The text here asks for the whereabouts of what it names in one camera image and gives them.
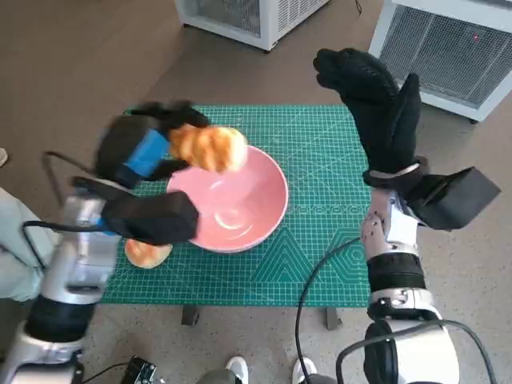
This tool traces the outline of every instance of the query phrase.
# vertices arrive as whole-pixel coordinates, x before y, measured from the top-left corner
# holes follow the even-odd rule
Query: vent grille
[[[283,32],[297,22],[301,16],[311,11],[312,8],[317,9],[324,2],[323,0],[279,0],[279,32]]]
[[[381,60],[398,80],[415,72],[423,90],[479,108],[512,70],[512,34],[398,6]]]
[[[187,0],[195,1],[197,15],[214,22],[234,26],[261,37],[259,0]]]

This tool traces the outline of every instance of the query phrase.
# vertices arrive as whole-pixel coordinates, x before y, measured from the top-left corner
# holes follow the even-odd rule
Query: white appliance
[[[369,52],[426,104],[480,122],[512,90],[512,3],[384,0]]]
[[[329,0],[175,0],[180,21],[270,51]]]

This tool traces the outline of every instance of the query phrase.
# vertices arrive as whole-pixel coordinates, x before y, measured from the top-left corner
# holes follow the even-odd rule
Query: black glove
[[[313,61],[318,84],[335,90],[354,116],[370,170],[395,174],[414,163],[421,99],[416,74],[401,90],[371,54],[323,49]]]
[[[129,115],[116,117],[108,126],[96,152],[94,172],[99,178],[116,181],[126,188],[134,188],[140,180],[168,178],[173,172],[189,165],[183,160],[156,161],[150,173],[139,173],[125,166],[126,161],[136,151],[149,130],[156,130],[168,140],[169,132],[191,124],[196,127],[209,125],[208,118],[192,108],[190,102],[176,102],[164,106],[157,102],[147,102],[135,107]]]
[[[184,124],[190,124],[197,128],[204,128],[210,124],[210,120],[195,110],[192,103],[188,101],[173,102],[168,105],[160,102],[145,102],[135,107],[130,114],[156,118],[160,122],[158,132],[166,138],[169,137],[171,130],[176,130]],[[162,160],[147,180],[155,181],[168,178],[172,173],[184,170],[188,166],[189,164],[185,160]]]

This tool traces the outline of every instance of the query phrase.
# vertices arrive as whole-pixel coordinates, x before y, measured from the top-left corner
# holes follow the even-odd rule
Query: blue strap
[[[169,142],[156,130],[149,130],[137,145],[130,158],[124,163],[136,174],[146,178],[167,153]]]

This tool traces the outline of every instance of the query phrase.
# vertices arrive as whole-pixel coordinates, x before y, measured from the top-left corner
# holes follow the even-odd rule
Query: pink bowl
[[[183,190],[200,213],[198,236],[191,242],[215,252],[240,252],[269,237],[288,205],[288,185],[268,154],[249,147],[238,172],[216,174],[200,168],[178,172],[167,191]]]

